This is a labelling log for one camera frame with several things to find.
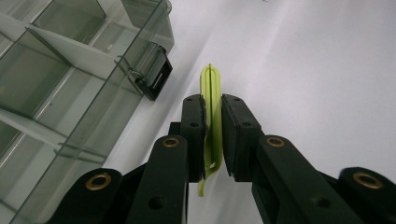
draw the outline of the white surface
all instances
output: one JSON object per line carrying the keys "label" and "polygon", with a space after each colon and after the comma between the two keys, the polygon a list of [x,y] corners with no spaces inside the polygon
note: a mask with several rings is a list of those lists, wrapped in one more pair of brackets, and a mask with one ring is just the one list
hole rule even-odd
{"label": "white surface", "polygon": [[[396,1],[172,0],[174,70],[146,99],[106,166],[127,173],[180,121],[208,63],[265,133],[287,137],[320,171],[362,166],[396,182]],[[249,184],[225,167],[190,188],[189,223],[262,223]]]}

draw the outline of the plastic organizer box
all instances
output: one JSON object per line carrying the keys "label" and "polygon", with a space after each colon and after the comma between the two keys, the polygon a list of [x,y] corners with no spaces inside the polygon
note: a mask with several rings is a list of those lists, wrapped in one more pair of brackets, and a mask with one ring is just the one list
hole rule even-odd
{"label": "plastic organizer box", "polygon": [[172,70],[165,0],[0,1],[0,223],[45,223]]}

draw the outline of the clear plastic container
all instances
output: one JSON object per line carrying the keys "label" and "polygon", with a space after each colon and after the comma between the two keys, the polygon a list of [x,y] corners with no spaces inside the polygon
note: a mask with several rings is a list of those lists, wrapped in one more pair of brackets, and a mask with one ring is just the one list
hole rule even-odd
{"label": "clear plastic container", "polygon": [[105,162],[142,96],[155,98],[170,73],[170,9],[0,2],[0,223],[45,223]]}

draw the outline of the green object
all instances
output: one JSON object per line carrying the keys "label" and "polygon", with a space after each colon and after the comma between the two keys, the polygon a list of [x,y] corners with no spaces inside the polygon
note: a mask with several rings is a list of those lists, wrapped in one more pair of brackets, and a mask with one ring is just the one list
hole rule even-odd
{"label": "green object", "polygon": [[[206,179],[215,173],[222,162],[221,89],[220,73],[212,65],[201,72],[201,94],[205,99],[206,125],[208,127],[204,144]],[[205,179],[198,186],[198,195],[204,196]]]}

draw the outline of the screw hole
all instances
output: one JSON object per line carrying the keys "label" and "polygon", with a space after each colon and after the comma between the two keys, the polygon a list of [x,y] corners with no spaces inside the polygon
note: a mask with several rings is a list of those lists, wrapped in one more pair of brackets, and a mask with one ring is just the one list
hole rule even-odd
{"label": "screw hole", "polygon": [[89,190],[104,189],[111,183],[111,176],[108,173],[94,175],[86,183],[85,187]]}
{"label": "screw hole", "polygon": [[177,147],[180,141],[177,138],[166,138],[163,140],[163,146],[165,147]]}
{"label": "screw hole", "polygon": [[382,187],[384,187],[379,179],[364,172],[357,172],[353,174],[353,178],[356,182],[369,189],[382,189]]}
{"label": "screw hole", "polygon": [[283,142],[283,140],[278,137],[267,138],[267,143],[268,143],[268,145],[273,146],[273,147],[285,146],[285,142]]}
{"label": "screw hole", "polygon": [[167,200],[163,196],[156,196],[148,201],[148,207],[153,210],[159,210],[166,206]]}

